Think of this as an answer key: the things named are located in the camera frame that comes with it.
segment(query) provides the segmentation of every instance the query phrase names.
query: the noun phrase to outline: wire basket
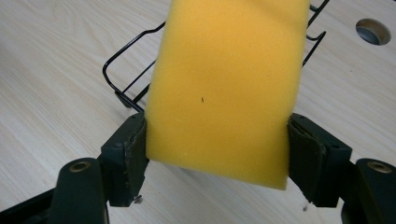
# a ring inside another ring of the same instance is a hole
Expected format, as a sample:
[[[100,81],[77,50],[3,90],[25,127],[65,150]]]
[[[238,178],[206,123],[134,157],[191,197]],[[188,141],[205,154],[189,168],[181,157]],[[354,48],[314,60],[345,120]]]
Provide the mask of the wire basket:
[[[309,21],[308,21],[308,25],[307,28],[309,28],[309,26],[312,24],[312,22],[318,17],[318,15],[320,14],[320,12],[323,10],[323,8],[325,8],[327,6],[327,4],[329,3],[330,0],[324,0],[322,2],[322,4],[319,7],[315,7],[313,5],[310,5],[309,9],[313,12],[312,16],[310,17]],[[153,65],[155,64],[156,60],[154,59],[145,69],[143,69],[143,71],[137,76],[135,77],[132,82],[129,83],[129,85],[123,89],[120,90],[120,88],[118,88],[115,84],[113,84],[113,82],[110,80],[108,73],[107,73],[107,68],[116,60],[118,59],[121,54],[123,54],[129,47],[131,47],[132,45],[134,45],[138,40],[140,40],[142,37],[146,36],[146,35],[150,35],[150,34],[155,34],[158,33],[159,31],[161,31],[163,29],[163,27],[165,26],[165,22],[163,22],[161,25],[159,25],[157,28],[152,29],[152,30],[146,30],[144,32],[142,32],[140,35],[136,36],[135,38],[133,38],[129,43],[127,43],[122,49],[120,49],[116,54],[114,54],[110,59],[107,60],[107,62],[105,63],[105,65],[103,66],[102,72],[103,72],[103,76],[105,77],[106,82],[108,83],[108,85],[114,90],[116,96],[120,99],[120,101],[128,108],[133,108],[135,109],[137,112],[142,112],[144,111],[144,108],[139,105],[140,101],[142,100],[142,98],[146,95],[146,93],[149,91],[149,84],[146,85],[146,87],[142,90],[142,91],[138,91],[138,94],[134,95],[134,99],[131,99],[129,96],[127,96],[126,92],[130,91],[132,88],[135,88],[136,86],[136,82],[141,79],[143,76],[147,76],[149,73],[149,70],[153,67]],[[326,35],[326,32],[322,32],[320,35],[316,36],[316,37],[311,37],[309,35],[306,36],[306,39],[309,41],[314,42],[313,47],[311,48],[311,50],[308,51],[308,53],[306,54],[304,60],[303,60],[303,66],[308,62],[308,60],[310,59],[310,57],[312,56],[312,54],[315,52],[315,50],[317,49],[318,45],[320,44],[320,42],[322,41],[322,39],[324,38],[324,36]]]

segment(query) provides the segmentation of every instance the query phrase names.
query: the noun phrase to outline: light wood surface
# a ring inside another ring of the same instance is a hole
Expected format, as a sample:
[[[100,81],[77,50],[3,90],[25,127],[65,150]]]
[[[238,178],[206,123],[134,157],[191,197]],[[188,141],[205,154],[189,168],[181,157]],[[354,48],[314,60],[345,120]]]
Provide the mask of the light wood surface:
[[[53,188],[69,161],[96,158],[134,113],[101,69],[164,21],[169,2],[0,1],[0,210]],[[304,67],[295,112],[353,147],[353,161],[396,164],[396,37],[374,46],[355,31],[371,18],[396,35],[395,12],[392,0],[331,0],[308,30],[328,34]],[[155,58],[158,40],[112,65],[116,84]],[[110,208],[112,223],[341,223],[341,201],[317,209],[291,181],[279,191],[158,162],[146,176],[143,203]]]

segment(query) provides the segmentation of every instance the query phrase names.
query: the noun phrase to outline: wooden table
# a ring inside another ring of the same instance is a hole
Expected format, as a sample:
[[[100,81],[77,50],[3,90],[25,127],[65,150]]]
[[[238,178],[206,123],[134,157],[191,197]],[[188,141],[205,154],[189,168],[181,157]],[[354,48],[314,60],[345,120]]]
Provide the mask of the wooden table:
[[[164,21],[169,2],[0,1],[0,210],[53,188],[69,161],[96,158],[134,113],[101,69]],[[396,164],[396,39],[375,46],[355,29],[371,18],[396,35],[395,12],[392,0],[332,0],[308,30],[328,34],[304,67],[295,112],[353,147],[353,161]],[[115,82],[154,59],[158,40],[112,65]],[[141,193],[143,203],[109,209],[112,223],[341,223],[342,201],[317,209],[291,181],[279,191],[151,162]]]

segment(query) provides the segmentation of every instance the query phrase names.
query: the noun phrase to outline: sponge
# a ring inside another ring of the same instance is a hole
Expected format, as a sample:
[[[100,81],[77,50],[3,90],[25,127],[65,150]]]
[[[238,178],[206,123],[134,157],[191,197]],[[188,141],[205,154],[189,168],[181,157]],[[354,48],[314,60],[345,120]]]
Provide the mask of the sponge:
[[[147,157],[284,189],[308,9],[173,0],[148,92]]]

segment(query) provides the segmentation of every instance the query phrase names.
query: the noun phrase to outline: circular hole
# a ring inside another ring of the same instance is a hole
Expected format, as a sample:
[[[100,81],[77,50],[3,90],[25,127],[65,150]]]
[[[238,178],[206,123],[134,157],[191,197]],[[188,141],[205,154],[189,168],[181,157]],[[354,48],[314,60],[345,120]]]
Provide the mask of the circular hole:
[[[390,31],[379,21],[363,19],[356,23],[358,35],[373,45],[386,45],[390,41]]]
[[[87,169],[90,166],[91,166],[91,164],[89,162],[80,161],[80,162],[77,162],[77,163],[73,164],[72,166],[70,166],[69,170],[73,173],[77,173],[77,172],[81,172],[81,171]]]
[[[392,170],[385,164],[378,161],[369,161],[367,165],[375,171],[378,171],[383,174],[390,174]]]

